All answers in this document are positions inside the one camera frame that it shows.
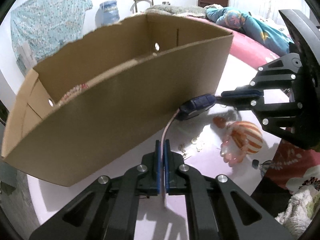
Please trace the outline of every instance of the light blue floral fabric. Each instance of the light blue floral fabric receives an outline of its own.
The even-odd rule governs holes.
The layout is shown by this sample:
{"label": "light blue floral fabric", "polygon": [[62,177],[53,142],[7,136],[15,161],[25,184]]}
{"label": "light blue floral fabric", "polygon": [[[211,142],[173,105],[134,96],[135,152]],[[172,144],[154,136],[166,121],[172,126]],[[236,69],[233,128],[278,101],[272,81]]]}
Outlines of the light blue floral fabric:
{"label": "light blue floral fabric", "polygon": [[17,47],[25,41],[39,62],[67,42],[82,38],[85,11],[91,8],[91,0],[28,0],[14,9],[11,38],[18,63]]}
{"label": "light blue floral fabric", "polygon": [[209,8],[206,15],[217,25],[243,33],[280,57],[289,53],[289,43],[293,42],[290,37],[248,13],[233,7],[224,7],[222,9]]}

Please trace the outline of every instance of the table surface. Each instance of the table surface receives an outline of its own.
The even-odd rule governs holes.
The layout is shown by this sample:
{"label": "table surface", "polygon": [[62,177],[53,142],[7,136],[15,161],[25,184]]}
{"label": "table surface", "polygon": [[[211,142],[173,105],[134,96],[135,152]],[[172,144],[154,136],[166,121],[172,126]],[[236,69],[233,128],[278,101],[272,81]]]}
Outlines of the table surface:
{"label": "table surface", "polygon": [[[238,86],[247,85],[255,74],[256,70],[229,55],[216,95],[220,95],[225,90],[234,90]],[[288,101],[288,97],[281,90],[265,91],[266,103]],[[250,195],[261,180],[260,171],[251,167],[252,159],[258,159],[261,162],[272,159],[280,138],[263,131],[262,149],[254,157],[247,156],[242,163],[230,168],[227,163],[223,162],[219,154],[220,137],[223,131],[219,131],[212,125],[212,117],[225,111],[228,111],[228,107],[215,105],[208,112],[196,118],[184,122],[175,121],[167,133],[167,138],[170,139],[173,151],[180,152],[178,146],[184,143],[187,151],[194,153],[185,162],[197,168],[203,175],[216,177],[218,174],[226,174]],[[240,115],[242,120],[253,122],[261,129],[261,125],[251,111],[241,111]],[[122,176],[129,168],[140,164],[144,154],[154,151],[155,141],[161,138],[161,134],[162,130],[69,188],[28,175],[30,195],[39,223],[43,224],[47,221],[99,176],[108,175],[111,178]],[[200,152],[197,152],[195,146],[191,144],[191,139],[198,136],[205,142]],[[140,200],[134,239],[188,238],[184,196],[167,196],[166,203],[167,208],[164,208],[160,196]]]}

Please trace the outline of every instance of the cable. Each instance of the cable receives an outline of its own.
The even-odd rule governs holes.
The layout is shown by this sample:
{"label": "cable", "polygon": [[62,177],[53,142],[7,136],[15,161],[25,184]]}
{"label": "cable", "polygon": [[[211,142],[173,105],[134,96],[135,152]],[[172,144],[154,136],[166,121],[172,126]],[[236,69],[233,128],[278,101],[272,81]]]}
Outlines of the cable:
{"label": "cable", "polygon": [[[164,140],[165,140],[165,135],[170,127],[170,125],[172,124],[173,120],[176,118],[176,116],[178,115],[178,113],[180,112],[180,109],[178,109],[173,117],[171,117],[170,121],[167,123],[166,127],[164,128],[164,131],[162,133],[162,137],[161,137],[161,143],[160,143],[160,156],[161,156],[161,164],[163,164],[163,148],[164,148]],[[165,185],[164,185],[164,170],[163,167],[161,167],[160,169],[160,191],[162,190],[162,200],[163,200],[163,204],[165,207]]]}

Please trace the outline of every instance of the cardboard box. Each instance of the cardboard box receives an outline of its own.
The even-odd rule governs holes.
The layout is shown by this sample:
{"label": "cardboard box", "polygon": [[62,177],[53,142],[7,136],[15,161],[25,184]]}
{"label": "cardboard box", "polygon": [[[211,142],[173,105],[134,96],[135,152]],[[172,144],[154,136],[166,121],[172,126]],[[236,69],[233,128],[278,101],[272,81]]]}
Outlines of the cardboard box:
{"label": "cardboard box", "polygon": [[[214,93],[232,37],[143,14],[67,44],[28,72],[5,129],[4,161],[62,186],[86,178],[162,129],[186,100]],[[50,106],[83,83],[89,89]]]}

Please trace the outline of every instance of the silver screw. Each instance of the silver screw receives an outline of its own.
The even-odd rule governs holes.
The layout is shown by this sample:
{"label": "silver screw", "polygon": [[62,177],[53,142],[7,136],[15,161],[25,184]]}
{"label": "silver screw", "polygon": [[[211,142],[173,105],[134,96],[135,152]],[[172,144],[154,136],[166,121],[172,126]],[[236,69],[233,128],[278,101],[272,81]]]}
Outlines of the silver screw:
{"label": "silver screw", "polygon": [[226,175],[219,175],[218,176],[218,181],[220,181],[221,183],[225,183],[228,181],[228,177]]}
{"label": "silver screw", "polygon": [[189,170],[189,166],[186,165],[186,164],[181,164],[181,165],[179,166],[179,170],[180,170],[180,171],[188,171],[188,170]]}
{"label": "silver screw", "polygon": [[140,172],[145,172],[148,170],[148,167],[146,165],[140,164],[137,166],[137,170]]}
{"label": "silver screw", "polygon": [[108,178],[107,176],[100,176],[100,177],[98,178],[98,182],[99,182],[100,184],[106,184],[108,181],[109,181],[109,178]]}

